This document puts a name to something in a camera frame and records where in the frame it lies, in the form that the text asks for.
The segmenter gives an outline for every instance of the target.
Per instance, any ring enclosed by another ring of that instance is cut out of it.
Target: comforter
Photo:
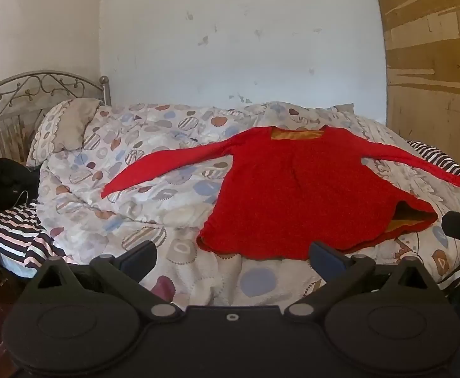
[[[216,255],[196,245],[195,237],[232,166],[231,156],[168,172],[105,199],[100,193],[118,172],[151,152],[224,140],[253,126],[305,130],[325,124],[415,154],[405,140],[383,125],[335,108],[305,109],[277,102],[238,110],[158,104],[100,106],[86,128],[82,149],[58,152],[44,162],[37,214],[70,262],[86,264],[104,253],[118,256],[152,240],[158,261],[142,284],[181,308],[285,307],[323,284],[307,261],[253,261],[239,255]],[[445,236],[440,220],[449,210],[460,212],[460,188],[407,165],[369,159],[362,163],[430,203],[439,221],[422,232],[360,252],[380,264],[415,255],[437,282],[446,279],[460,264],[460,241]]]

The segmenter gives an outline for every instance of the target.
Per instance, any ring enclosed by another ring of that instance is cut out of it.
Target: black cloth
[[[30,171],[11,159],[0,159],[0,210],[36,199],[39,170]]]

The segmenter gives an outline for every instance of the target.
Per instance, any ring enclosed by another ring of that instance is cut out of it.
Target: metal headboard
[[[25,163],[30,143],[46,113],[70,98],[98,98],[111,105],[109,79],[99,84],[80,75],[41,70],[0,81],[0,158]]]

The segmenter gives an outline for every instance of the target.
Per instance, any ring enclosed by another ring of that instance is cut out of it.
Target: black and white striped fabric
[[[0,212],[0,253],[25,267],[39,269],[53,255],[65,257],[53,246],[36,214],[36,202]]]
[[[407,142],[424,160],[433,163],[453,175],[460,176],[460,165],[458,165],[448,154],[443,153],[434,146],[429,146],[422,142],[414,140],[408,140]]]
[[[409,140],[408,144],[412,146],[412,148],[417,153],[419,153],[419,155],[424,160],[433,163],[434,165],[446,170],[447,172],[460,176],[460,165],[458,165],[454,159],[443,153],[438,148],[413,140]],[[439,286],[446,295],[450,295],[456,289],[459,289],[460,265],[449,275],[449,277],[440,282]]]

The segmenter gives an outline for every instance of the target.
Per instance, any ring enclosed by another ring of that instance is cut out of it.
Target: long-sleeve top
[[[222,142],[147,155],[101,196],[224,155],[233,155],[233,165],[197,242],[205,250],[256,260],[306,260],[312,241],[355,251],[436,221],[429,203],[376,175],[362,158],[404,163],[460,186],[460,176],[346,129],[259,127]]]

